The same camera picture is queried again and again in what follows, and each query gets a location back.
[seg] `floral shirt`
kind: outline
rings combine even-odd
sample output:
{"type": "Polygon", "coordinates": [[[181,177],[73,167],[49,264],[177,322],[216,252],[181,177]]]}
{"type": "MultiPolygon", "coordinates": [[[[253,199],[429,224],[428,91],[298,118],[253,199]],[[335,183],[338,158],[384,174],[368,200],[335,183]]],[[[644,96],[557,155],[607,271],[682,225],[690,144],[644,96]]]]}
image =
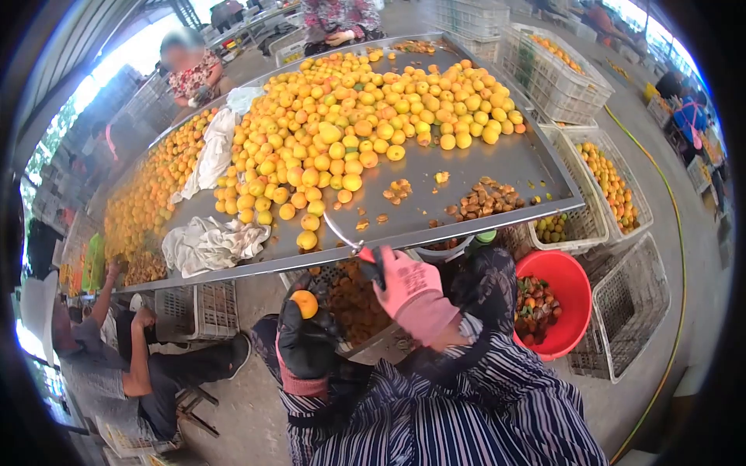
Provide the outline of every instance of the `floral shirt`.
{"type": "MultiPolygon", "coordinates": [[[[191,98],[194,92],[207,82],[213,68],[220,64],[220,59],[213,52],[206,50],[202,61],[197,66],[184,71],[169,73],[169,85],[174,97],[191,98]]],[[[215,97],[215,90],[211,87],[207,91],[207,98],[215,97]]]]}
{"type": "Polygon", "coordinates": [[[301,0],[306,26],[321,26],[327,33],[353,31],[356,38],[380,28],[372,0],[301,0]]]}

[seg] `blue shirt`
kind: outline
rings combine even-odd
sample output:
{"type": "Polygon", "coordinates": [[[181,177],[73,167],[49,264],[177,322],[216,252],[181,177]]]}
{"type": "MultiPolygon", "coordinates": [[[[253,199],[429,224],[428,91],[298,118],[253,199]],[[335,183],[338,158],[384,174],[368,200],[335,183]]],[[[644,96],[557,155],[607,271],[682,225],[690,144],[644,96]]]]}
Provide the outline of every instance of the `blue shirt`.
{"type": "Polygon", "coordinates": [[[674,120],[689,142],[694,142],[690,125],[693,124],[695,130],[699,131],[707,129],[707,115],[704,113],[704,108],[696,104],[695,100],[688,95],[682,100],[681,108],[674,112],[674,120]]]}

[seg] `green container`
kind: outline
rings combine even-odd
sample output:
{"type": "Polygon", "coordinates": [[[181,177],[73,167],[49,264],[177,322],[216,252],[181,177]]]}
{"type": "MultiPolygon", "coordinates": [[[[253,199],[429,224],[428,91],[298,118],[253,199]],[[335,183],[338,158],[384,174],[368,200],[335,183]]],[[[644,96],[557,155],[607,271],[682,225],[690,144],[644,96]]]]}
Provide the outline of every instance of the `green container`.
{"type": "Polygon", "coordinates": [[[104,287],[105,259],[104,245],[106,241],[98,233],[88,242],[86,259],[83,262],[83,280],[81,288],[88,292],[104,287]]]}

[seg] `concrete floor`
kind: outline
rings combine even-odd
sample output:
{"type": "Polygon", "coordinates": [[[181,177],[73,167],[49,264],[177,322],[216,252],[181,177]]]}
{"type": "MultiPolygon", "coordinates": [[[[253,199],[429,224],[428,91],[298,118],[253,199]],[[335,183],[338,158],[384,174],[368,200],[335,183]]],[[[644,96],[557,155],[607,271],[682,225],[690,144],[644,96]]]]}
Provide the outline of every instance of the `concrete floor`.
{"type": "MultiPolygon", "coordinates": [[[[396,0],[394,4],[388,4],[381,12],[384,29],[390,36],[430,30],[432,22],[428,20],[427,6],[427,1],[402,3],[396,0]]],[[[609,57],[623,66],[635,80],[636,86],[628,89],[597,66],[615,88],[615,93],[608,100],[609,108],[658,162],[676,196],[681,214],[688,272],[686,318],[674,367],[661,396],[662,402],[651,412],[652,417],[660,416],[685,367],[708,360],[724,314],[724,297],[730,286],[730,274],[721,269],[714,223],[693,190],[685,167],[645,110],[642,87],[646,81],[654,78],[641,67],[630,65],[611,49],[581,40],[568,31],[525,16],[515,16],[513,21],[556,31],[586,58],[598,60],[596,65],[609,57]]],[[[260,52],[252,50],[231,63],[227,73],[241,83],[273,69],[272,62],[264,60],[260,52]]],[[[613,385],[604,380],[575,376],[571,374],[565,359],[550,364],[563,379],[576,385],[582,392],[589,428],[610,457],[644,411],[665,370],[680,319],[683,278],[677,222],[665,184],[646,156],[606,112],[599,112],[596,120],[624,155],[653,210],[655,222],[650,231],[656,240],[671,287],[671,308],[665,320],[643,357],[628,369],[619,383],[613,385]]],[[[249,329],[262,315],[278,312],[283,296],[284,287],[277,275],[241,280],[241,327],[249,329]]],[[[380,351],[374,354],[386,354],[395,359],[397,353],[391,349],[390,345],[382,344],[377,348],[380,351]]],[[[366,359],[371,362],[375,360],[370,354],[366,359]]],[[[196,410],[198,415],[220,431],[220,438],[212,438],[187,424],[182,426],[187,442],[212,465],[289,464],[285,440],[286,415],[280,405],[276,385],[258,356],[253,355],[235,380],[206,387],[220,399],[219,407],[213,408],[203,403],[196,410]]],[[[639,438],[644,438],[645,428],[643,426],[639,438]]]]}

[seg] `hand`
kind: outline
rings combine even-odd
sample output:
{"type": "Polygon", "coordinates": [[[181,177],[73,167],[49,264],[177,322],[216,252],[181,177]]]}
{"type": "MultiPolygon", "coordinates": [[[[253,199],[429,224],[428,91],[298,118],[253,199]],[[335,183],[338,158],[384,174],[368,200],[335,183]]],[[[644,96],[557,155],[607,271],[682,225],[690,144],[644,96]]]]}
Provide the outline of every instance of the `hand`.
{"type": "Polygon", "coordinates": [[[431,346],[459,313],[443,296],[438,269],[388,246],[380,248],[380,255],[386,291],[373,283],[380,305],[412,337],[431,346]]]}
{"type": "Polygon", "coordinates": [[[155,321],[158,319],[158,317],[155,315],[155,312],[151,311],[147,307],[141,307],[140,310],[137,311],[135,314],[135,317],[132,319],[132,327],[137,328],[145,328],[145,327],[152,327],[155,325],[155,321]]]}
{"type": "Polygon", "coordinates": [[[348,40],[352,40],[354,38],[355,33],[353,31],[340,31],[331,34],[329,37],[326,38],[325,42],[332,47],[337,47],[339,44],[347,42],[348,40]]]}
{"type": "Polygon", "coordinates": [[[116,260],[109,262],[109,270],[106,274],[106,281],[114,283],[116,278],[119,276],[120,265],[116,260]]]}
{"type": "Polygon", "coordinates": [[[317,380],[329,373],[339,338],[339,328],[325,306],[325,286],[309,289],[310,282],[311,275],[305,274],[290,288],[278,319],[280,369],[284,365],[291,375],[300,380],[317,380]],[[319,302],[318,312],[310,319],[303,319],[298,304],[289,299],[299,289],[308,289],[319,302]]]}
{"type": "Polygon", "coordinates": [[[206,84],[203,84],[202,86],[199,87],[199,89],[197,89],[194,92],[194,96],[193,96],[194,100],[196,100],[197,102],[203,101],[205,97],[207,97],[207,92],[209,90],[210,88],[206,84]]]}

